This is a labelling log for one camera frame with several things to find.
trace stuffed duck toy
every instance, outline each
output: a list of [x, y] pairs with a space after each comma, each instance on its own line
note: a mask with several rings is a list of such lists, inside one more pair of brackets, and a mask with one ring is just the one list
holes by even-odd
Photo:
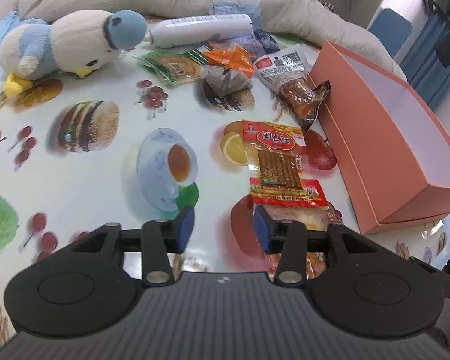
[[147, 22], [137, 12], [101, 10], [70, 13], [53, 24], [24, 24], [7, 34], [0, 65], [7, 74], [3, 92], [13, 98], [33, 81], [61, 69], [80, 78], [139, 44]]

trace blue curtain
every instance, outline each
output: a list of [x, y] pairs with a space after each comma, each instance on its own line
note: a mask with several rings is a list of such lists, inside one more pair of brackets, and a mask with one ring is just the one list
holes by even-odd
[[446, 23], [438, 15], [430, 16], [400, 64], [408, 83], [432, 110], [450, 87], [450, 66], [443, 67], [435, 52], [435, 44], [447, 34]]

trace silver screw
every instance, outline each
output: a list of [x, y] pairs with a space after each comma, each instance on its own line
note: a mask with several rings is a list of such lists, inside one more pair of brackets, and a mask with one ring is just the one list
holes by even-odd
[[278, 275], [278, 279], [282, 283], [295, 284], [302, 281], [302, 275], [294, 271], [285, 271]]
[[147, 281], [153, 284], [166, 283], [169, 278], [170, 276], [168, 275], [168, 273], [163, 271], [152, 271], [146, 277]]

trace orange cardboard box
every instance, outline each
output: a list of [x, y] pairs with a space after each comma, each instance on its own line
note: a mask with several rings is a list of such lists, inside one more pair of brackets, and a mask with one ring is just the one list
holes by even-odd
[[378, 233], [450, 213], [450, 136], [406, 82], [326, 42], [310, 72], [330, 80], [319, 120], [334, 149], [360, 232]]

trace round black disc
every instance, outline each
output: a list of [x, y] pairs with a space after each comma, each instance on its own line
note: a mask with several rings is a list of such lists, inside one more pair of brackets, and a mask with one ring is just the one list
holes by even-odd
[[36, 335], [73, 337], [113, 325], [135, 296], [133, 280], [111, 259], [59, 252], [15, 276], [4, 302], [14, 325]]
[[311, 291], [319, 311], [334, 325], [372, 338], [432, 327], [443, 308], [439, 281], [415, 264], [377, 254], [353, 254], [327, 268]]

